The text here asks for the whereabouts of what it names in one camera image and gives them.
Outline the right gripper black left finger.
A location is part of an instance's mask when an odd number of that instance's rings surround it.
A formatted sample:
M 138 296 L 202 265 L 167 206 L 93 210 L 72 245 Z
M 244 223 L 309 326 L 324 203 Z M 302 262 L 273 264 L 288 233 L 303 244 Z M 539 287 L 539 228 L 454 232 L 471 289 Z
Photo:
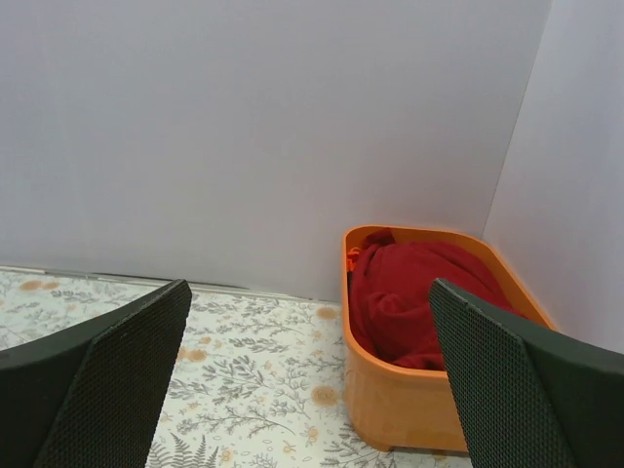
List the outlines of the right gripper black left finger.
M 2 466 L 144 466 L 191 300 L 176 280 L 3 350 Z

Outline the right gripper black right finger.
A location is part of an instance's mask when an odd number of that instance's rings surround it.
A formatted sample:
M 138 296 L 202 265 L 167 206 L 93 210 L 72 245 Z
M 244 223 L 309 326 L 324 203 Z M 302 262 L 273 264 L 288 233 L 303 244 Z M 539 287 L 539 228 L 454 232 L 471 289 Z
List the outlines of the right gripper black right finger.
M 429 303 L 475 467 L 620 467 L 623 357 L 443 279 Z

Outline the dark red t-shirt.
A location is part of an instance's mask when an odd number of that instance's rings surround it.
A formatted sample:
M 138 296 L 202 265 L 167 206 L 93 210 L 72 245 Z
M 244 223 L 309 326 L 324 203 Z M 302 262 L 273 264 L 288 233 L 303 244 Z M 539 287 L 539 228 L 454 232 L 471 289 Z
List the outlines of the dark red t-shirt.
M 381 229 L 347 258 L 353 336 L 367 352 L 394 366 L 445 368 L 429 305 L 430 288 L 437 279 L 520 314 L 486 265 L 452 243 L 398 242 L 390 230 Z

